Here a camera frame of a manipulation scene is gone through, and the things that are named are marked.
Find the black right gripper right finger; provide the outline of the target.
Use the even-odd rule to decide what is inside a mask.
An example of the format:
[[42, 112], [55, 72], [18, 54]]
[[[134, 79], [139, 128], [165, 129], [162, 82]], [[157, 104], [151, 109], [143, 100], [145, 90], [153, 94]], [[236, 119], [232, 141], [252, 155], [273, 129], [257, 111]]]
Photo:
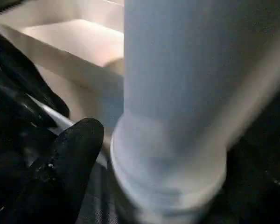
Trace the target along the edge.
[[272, 149], [245, 140], [232, 147], [212, 223], [280, 224], [280, 158]]

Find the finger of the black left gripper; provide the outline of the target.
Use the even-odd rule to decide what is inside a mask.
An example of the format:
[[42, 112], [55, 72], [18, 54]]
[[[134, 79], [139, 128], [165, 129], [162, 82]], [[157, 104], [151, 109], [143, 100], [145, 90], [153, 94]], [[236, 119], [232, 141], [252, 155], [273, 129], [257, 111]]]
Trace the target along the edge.
[[0, 154], [15, 151], [27, 162], [49, 154], [56, 123], [0, 70]]
[[0, 68], [24, 91], [63, 116], [69, 116], [66, 103], [42, 78], [34, 63], [0, 34]]

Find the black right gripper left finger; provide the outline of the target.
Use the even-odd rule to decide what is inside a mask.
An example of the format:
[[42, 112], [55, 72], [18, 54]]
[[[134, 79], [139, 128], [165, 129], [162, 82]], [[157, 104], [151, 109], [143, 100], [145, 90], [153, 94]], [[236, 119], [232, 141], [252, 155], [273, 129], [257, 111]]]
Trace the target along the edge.
[[85, 118], [72, 125], [38, 158], [4, 209], [6, 224], [73, 224], [76, 222], [92, 167], [100, 153], [103, 125]]

